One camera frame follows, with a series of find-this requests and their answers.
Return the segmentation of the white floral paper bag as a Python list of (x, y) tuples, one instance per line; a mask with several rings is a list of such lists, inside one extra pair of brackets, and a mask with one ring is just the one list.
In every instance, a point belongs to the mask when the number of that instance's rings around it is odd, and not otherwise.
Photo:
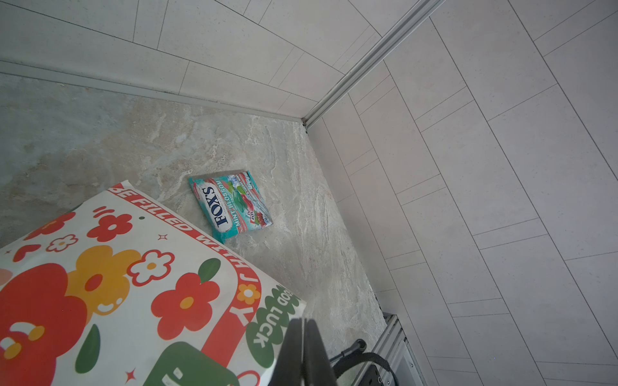
[(123, 182), (2, 248), (1, 382), (267, 384), (304, 308)]

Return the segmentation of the teal Fox's candy packet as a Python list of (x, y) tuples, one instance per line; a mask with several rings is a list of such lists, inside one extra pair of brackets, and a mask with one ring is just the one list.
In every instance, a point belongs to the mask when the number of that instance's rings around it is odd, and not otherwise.
[(247, 170), (188, 178), (213, 237), (224, 244), (230, 238), (273, 224), (258, 186)]

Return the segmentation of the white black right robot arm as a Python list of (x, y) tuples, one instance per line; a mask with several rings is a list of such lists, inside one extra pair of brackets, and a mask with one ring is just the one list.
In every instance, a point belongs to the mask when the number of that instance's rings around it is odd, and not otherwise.
[(343, 350), (329, 360), (330, 365), (339, 379), (345, 372), (362, 363), (370, 363), (370, 367), (363, 373), (360, 385), (386, 385), (384, 378), (380, 376), (378, 368), (387, 371), (393, 381), (393, 385), (399, 386), (398, 377), (391, 368), (389, 362), (374, 352), (366, 352), (367, 343), (363, 339), (357, 339), (350, 347)]

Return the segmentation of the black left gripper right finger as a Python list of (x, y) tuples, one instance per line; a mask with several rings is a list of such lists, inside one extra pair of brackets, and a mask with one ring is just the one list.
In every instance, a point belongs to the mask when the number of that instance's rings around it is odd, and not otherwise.
[(303, 380), (308, 386), (337, 386), (317, 323), (304, 320)]

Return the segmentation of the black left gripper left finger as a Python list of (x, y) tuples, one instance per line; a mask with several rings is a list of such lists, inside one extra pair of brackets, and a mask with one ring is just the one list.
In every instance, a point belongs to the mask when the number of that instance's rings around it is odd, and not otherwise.
[(303, 372), (303, 320), (290, 321), (269, 386), (300, 386)]

